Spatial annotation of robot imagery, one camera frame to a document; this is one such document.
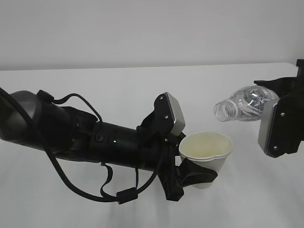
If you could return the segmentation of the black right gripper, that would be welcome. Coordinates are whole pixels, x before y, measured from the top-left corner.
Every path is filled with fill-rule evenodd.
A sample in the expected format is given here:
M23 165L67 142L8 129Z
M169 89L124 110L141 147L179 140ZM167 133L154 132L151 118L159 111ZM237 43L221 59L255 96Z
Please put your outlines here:
M255 80L254 84L263 86L275 92L279 98L288 97L288 117L290 124L287 130L287 154L298 151L301 141L304 140L304 60L298 59L296 77L282 77L275 80Z

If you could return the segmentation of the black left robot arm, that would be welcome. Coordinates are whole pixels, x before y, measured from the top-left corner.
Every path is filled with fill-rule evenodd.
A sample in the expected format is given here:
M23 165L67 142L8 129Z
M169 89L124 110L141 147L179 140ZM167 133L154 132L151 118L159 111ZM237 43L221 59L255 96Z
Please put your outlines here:
M135 129L106 123L92 109L90 113L65 106L67 95L56 100L40 90L0 92L0 138L4 141L44 151L65 185L77 195L96 202L123 204L138 198L155 178L159 178L167 200L179 201L184 187L213 182L214 168L202 167L188 158L180 165L185 138L185 121L177 100L160 94L153 111ZM112 164L148 170L151 177L142 185L99 196L77 188L63 172L58 160L99 163L107 168L106 182L113 177Z

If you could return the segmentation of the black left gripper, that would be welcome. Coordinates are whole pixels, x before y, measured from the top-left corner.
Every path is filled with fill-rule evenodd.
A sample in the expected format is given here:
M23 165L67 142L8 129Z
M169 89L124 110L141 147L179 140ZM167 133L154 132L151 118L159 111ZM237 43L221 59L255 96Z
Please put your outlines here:
M184 158L178 167L175 165L178 146L186 135L183 132L178 136L162 134L156 125L154 111L144 118L137 130L143 146L151 150L148 154L150 159L156 160L152 175L137 189L138 194L146 190L158 177L166 200L179 201L184 195L184 187L207 189L217 178L218 173L215 170L199 166L188 158Z

